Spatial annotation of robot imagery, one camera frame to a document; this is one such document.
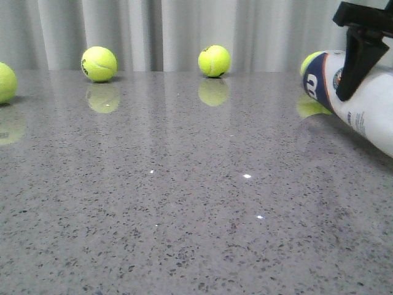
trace curtain fold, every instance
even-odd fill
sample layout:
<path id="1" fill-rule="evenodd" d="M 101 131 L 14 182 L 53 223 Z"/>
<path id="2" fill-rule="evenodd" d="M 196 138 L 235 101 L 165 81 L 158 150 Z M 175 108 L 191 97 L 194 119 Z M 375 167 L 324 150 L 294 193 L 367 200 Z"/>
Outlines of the curtain fold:
<path id="1" fill-rule="evenodd" d="M 353 0 L 384 8 L 387 0 Z M 297 71 L 317 50 L 345 48 L 340 0 L 0 0 L 0 62 L 79 69 L 85 49 L 111 49 L 125 71 L 196 71 L 208 45 L 230 71 Z M 388 45 L 393 42 L 384 40 Z M 393 53 L 383 58 L 391 65 Z"/>

